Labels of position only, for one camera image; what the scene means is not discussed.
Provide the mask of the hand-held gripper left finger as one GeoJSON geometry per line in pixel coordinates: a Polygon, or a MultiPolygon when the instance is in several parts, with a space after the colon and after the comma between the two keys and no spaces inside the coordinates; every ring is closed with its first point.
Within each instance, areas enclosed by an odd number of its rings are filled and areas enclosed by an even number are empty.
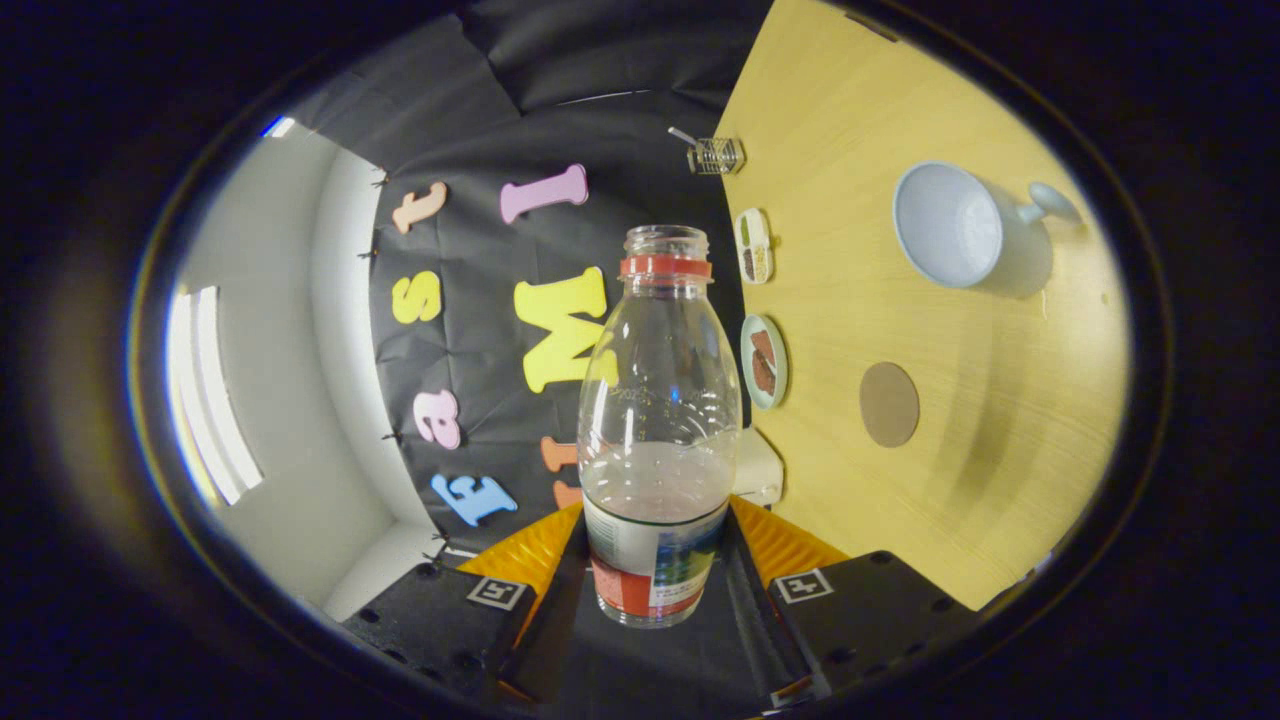
{"type": "Polygon", "coordinates": [[[342,626],[468,698],[554,701],[588,565],[576,502],[461,566],[419,564],[342,626]]]}

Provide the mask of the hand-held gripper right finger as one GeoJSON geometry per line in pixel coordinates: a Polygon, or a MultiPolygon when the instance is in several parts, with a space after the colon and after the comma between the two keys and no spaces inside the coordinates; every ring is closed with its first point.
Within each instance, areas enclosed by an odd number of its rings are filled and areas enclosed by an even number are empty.
{"type": "Polygon", "coordinates": [[[846,555],[739,497],[726,521],[726,582],[769,700],[852,700],[901,684],[980,621],[895,553],[846,555]]]}

